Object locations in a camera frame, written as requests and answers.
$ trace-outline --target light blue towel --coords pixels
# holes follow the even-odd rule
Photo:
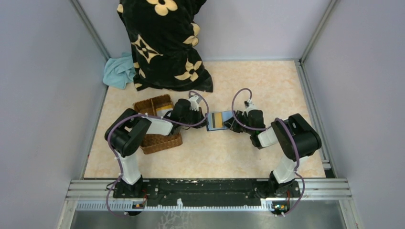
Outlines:
[[[109,59],[104,68],[103,83],[125,89],[127,83],[134,82],[135,69],[130,53],[122,53],[118,59]]]

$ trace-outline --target black blanket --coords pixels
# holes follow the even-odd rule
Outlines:
[[[212,92],[198,52],[194,23],[206,0],[120,0],[118,14],[131,41],[138,91],[148,87]]]

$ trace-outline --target woven basket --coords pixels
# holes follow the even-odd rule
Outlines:
[[[134,103],[134,110],[145,114],[156,115],[156,109],[167,105],[173,106],[170,95],[164,94],[158,97]],[[151,154],[161,150],[170,149],[183,144],[180,132],[173,136],[146,135],[140,148],[144,154]]]

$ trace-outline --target black mounting plate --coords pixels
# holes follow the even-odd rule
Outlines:
[[[300,196],[298,182],[291,184],[290,197]],[[157,179],[144,178],[138,195],[125,188],[123,181],[114,187],[114,198],[143,198],[148,195],[148,206],[176,206],[181,198],[185,207],[260,206],[261,198],[275,196],[267,179]]]

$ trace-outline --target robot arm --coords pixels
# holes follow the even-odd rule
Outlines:
[[[198,103],[201,98],[197,95],[191,96],[188,100],[179,99],[172,111],[168,112],[164,118],[167,120],[180,122],[183,124],[196,124],[203,120],[204,116]],[[127,109],[122,115],[107,129],[104,138],[107,140],[108,135],[114,126],[130,116],[138,113],[133,109]],[[201,128],[207,125],[207,121],[202,122],[193,128]],[[142,183],[142,176],[138,169],[136,150],[139,148],[145,135],[175,135],[180,132],[181,125],[172,122],[151,118],[147,116],[135,117],[119,125],[111,134],[111,145],[118,152],[119,160],[123,168],[123,181],[126,187],[131,191],[137,190]]]
[[[269,186],[275,195],[286,193],[295,179],[295,166],[297,158],[293,145],[287,132],[279,123],[274,121],[271,127],[266,128],[263,122],[263,112],[253,105],[251,100],[245,101],[245,110],[237,111],[236,118],[243,124],[254,129],[247,129],[231,118],[224,122],[230,130],[250,134],[252,144],[259,148],[265,148],[280,143],[284,155],[277,168],[270,173]],[[309,156],[314,154],[321,146],[321,140],[315,130],[300,115],[294,114],[283,121],[297,146],[300,163],[305,162]]]

